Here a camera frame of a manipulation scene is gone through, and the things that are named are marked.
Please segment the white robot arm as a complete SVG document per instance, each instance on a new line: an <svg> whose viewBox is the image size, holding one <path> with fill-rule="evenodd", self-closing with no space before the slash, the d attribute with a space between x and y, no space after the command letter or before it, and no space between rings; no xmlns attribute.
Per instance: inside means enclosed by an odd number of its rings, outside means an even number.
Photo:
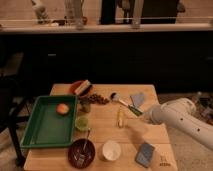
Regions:
<svg viewBox="0 0 213 171"><path fill-rule="evenodd" d="M213 126L195 118L193 116L195 111L196 106L191 100L179 98L151 106L145 111L145 116L153 124L170 125L213 150Z"/></svg>

